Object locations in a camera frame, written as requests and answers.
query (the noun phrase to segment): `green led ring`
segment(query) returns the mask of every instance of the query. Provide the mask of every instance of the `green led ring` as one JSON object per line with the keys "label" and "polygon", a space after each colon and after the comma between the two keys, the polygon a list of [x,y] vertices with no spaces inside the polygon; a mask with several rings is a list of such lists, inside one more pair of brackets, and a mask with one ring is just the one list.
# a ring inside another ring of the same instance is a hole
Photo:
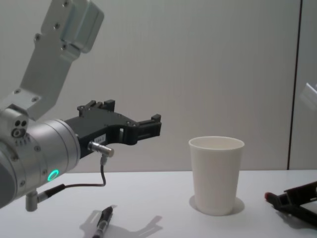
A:
{"label": "green led ring", "polygon": [[58,174],[59,174],[58,170],[53,170],[48,177],[48,181],[50,182],[53,179],[55,179],[58,176]]}

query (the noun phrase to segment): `white wall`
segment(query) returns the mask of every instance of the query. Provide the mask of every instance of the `white wall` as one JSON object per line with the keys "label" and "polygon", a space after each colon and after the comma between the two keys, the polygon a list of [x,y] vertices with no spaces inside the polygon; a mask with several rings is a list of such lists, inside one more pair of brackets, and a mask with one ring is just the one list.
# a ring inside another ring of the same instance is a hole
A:
{"label": "white wall", "polygon": [[[108,171],[190,170],[187,141],[246,142],[242,169],[285,169],[299,0],[96,0],[105,20],[74,62],[55,108],[92,99],[135,120],[162,115],[161,137],[113,145]],[[0,97],[20,83],[50,0],[1,0]],[[77,172],[97,171],[97,155]]]}
{"label": "white wall", "polygon": [[298,54],[291,169],[317,169],[317,112],[300,99],[306,85],[317,84],[317,1],[304,0]]}

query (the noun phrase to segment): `white table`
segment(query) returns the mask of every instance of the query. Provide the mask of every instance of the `white table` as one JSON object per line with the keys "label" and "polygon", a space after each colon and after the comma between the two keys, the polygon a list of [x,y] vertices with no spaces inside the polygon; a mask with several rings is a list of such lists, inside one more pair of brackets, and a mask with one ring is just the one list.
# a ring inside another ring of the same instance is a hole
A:
{"label": "white table", "polygon": [[[1,238],[91,238],[100,210],[117,205],[106,238],[315,238],[317,229],[282,217],[267,191],[317,180],[317,171],[242,171],[237,197],[245,208],[212,217],[196,211],[191,172],[108,173],[104,188],[69,188],[25,211],[24,197],[0,210]],[[100,182],[100,174],[67,174],[43,186]]]}

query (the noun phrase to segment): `black pen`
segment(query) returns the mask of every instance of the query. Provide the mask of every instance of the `black pen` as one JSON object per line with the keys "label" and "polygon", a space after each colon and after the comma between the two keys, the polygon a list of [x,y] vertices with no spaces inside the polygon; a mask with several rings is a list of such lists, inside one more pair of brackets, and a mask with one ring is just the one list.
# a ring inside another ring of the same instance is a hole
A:
{"label": "black pen", "polygon": [[103,238],[105,235],[105,232],[108,228],[109,222],[111,220],[113,214],[113,208],[107,207],[106,209],[103,210],[101,217],[98,221],[97,224],[97,231],[94,234],[93,238]]}

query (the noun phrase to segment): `cup rim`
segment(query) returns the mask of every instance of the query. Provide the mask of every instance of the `cup rim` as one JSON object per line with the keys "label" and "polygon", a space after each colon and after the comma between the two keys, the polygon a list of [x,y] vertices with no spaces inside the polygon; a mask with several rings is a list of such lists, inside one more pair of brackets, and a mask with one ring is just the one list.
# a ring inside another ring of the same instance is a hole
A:
{"label": "cup rim", "polygon": [[[194,145],[192,142],[194,140],[197,140],[197,139],[201,139],[201,138],[225,138],[225,139],[231,139],[231,140],[235,140],[239,143],[241,143],[240,146],[236,146],[236,147],[232,147],[232,148],[229,148],[229,149],[222,149],[222,148],[207,148],[207,147],[202,147],[202,146],[197,146],[197,145]],[[236,138],[232,138],[232,137],[227,137],[227,136],[200,136],[200,137],[195,137],[195,138],[192,138],[188,141],[188,144],[192,147],[195,147],[197,149],[201,149],[201,150],[217,150],[217,151],[228,151],[228,150],[237,150],[237,149],[241,149],[245,146],[245,143],[242,141],[242,140],[239,140],[239,139],[236,139]]]}

